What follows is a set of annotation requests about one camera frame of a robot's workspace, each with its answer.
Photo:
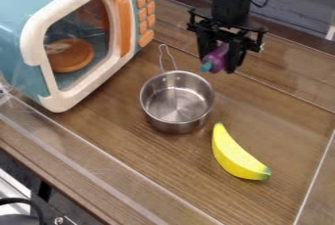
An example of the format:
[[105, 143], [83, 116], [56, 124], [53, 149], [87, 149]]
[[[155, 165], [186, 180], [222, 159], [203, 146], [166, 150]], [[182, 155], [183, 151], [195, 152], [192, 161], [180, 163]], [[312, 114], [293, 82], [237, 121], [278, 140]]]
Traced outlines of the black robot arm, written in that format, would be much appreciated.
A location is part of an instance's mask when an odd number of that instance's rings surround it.
[[247, 51], [258, 53], [267, 29], [250, 20], [250, 5], [269, 0], [211, 0], [208, 8], [191, 8], [187, 30], [195, 34], [202, 72], [233, 73]]

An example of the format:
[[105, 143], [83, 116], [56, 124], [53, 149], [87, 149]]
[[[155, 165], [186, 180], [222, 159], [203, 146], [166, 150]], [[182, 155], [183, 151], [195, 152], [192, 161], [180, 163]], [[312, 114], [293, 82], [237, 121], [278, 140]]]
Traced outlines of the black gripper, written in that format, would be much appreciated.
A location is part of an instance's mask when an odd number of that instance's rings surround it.
[[258, 52], [266, 28], [250, 20], [250, 7], [262, 8], [267, 3], [253, 0], [211, 0], [207, 8], [188, 10], [187, 30], [195, 33], [199, 60], [213, 55], [225, 59], [225, 71], [233, 73], [241, 65], [246, 50]]

